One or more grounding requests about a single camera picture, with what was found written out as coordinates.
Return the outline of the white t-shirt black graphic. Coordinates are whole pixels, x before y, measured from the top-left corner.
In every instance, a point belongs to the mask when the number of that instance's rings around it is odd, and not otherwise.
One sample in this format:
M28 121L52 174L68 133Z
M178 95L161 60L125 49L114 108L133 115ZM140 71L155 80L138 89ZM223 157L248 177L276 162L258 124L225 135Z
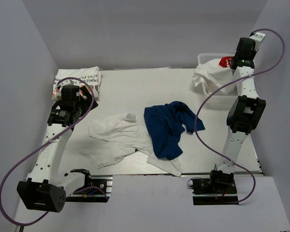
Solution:
M89 159L96 168L116 165L125 157L140 151L148 156L147 163L180 177L182 169L178 159L172 161L155 156L147 128L134 114L122 113L88 124L88 138L79 153Z

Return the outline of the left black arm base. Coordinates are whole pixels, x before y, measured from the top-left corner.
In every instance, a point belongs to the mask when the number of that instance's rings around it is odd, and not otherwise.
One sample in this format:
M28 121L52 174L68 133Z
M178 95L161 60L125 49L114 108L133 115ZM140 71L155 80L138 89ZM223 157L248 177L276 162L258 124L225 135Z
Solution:
M81 193L74 194L67 198L67 202L75 203L106 203L110 198L113 185L112 176L94 176L91 177L93 188L87 189Z

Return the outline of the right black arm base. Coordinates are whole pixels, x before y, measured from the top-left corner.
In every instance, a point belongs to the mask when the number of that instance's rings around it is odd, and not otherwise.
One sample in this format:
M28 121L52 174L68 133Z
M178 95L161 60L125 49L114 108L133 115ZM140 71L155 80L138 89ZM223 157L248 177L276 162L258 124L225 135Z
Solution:
M192 190L193 205L239 204L235 181L228 187L210 186L209 178L194 177L188 180L187 187Z

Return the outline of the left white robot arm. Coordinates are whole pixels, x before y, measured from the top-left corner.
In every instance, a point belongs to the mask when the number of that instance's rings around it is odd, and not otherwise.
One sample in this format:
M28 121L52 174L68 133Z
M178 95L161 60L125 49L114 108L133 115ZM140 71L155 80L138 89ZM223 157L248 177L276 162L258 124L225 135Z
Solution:
M75 191L87 193L92 189L90 172L73 169L62 177L58 169L65 146L74 130L73 124L98 104L83 86L68 85L61 89L61 99L52 106L44 142L36 164L25 181L19 181L17 193L29 210L60 212L67 197Z

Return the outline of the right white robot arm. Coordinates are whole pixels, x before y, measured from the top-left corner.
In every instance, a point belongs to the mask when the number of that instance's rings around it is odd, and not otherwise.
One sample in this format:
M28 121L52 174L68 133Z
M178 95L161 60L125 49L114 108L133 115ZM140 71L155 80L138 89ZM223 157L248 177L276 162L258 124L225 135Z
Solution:
M227 190L233 182L235 162L242 144L255 130L266 106L259 98L253 79L254 57L259 50L265 34L257 32L248 38L241 38L232 58L230 68L236 83L238 97L227 116L228 135L222 158L210 173L209 188L219 193Z

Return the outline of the white t-shirt red graphic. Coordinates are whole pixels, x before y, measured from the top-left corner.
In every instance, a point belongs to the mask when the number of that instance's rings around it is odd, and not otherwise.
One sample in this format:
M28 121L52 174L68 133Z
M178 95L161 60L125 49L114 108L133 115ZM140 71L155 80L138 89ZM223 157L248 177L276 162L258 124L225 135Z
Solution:
M204 87L205 94L210 95L223 85L234 81L230 68L233 56L212 59L199 64L193 74L192 82L195 87Z

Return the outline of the dark blue t-shirt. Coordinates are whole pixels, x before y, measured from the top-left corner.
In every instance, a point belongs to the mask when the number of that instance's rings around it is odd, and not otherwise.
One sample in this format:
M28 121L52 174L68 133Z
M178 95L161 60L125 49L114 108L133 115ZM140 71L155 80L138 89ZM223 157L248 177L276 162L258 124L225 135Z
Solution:
M174 160L182 153L178 145L183 132L205 130L203 122L183 102L173 101L144 109L144 120L158 159Z

